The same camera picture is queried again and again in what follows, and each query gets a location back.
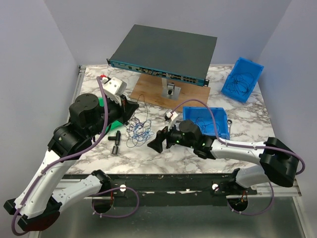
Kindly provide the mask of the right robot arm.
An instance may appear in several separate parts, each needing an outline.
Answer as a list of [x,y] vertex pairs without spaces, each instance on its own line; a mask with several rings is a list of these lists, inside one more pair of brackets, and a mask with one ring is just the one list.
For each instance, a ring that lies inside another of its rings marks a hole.
[[256,143],[219,141],[215,136],[202,134],[190,120],[159,130],[148,147],[161,153],[163,142],[166,142],[167,148],[173,145],[192,148],[194,154],[202,159],[233,159],[252,163],[252,167],[234,171],[233,178],[228,181],[228,189],[233,194],[265,182],[292,187],[299,163],[292,151],[275,137]]

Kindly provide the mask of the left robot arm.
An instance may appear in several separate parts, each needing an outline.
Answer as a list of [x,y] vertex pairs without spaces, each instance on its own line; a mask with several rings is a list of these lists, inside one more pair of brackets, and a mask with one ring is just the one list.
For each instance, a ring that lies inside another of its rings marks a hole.
[[104,97],[104,106],[100,106],[96,95],[86,93],[70,105],[69,121],[55,129],[36,174],[19,197],[4,204],[5,210],[13,215],[11,229],[16,236],[43,231],[70,205],[86,196],[104,196],[109,192],[111,179],[101,170],[62,192],[55,192],[55,188],[81,155],[102,140],[113,122],[127,124],[139,107],[125,95],[119,100],[116,103]]

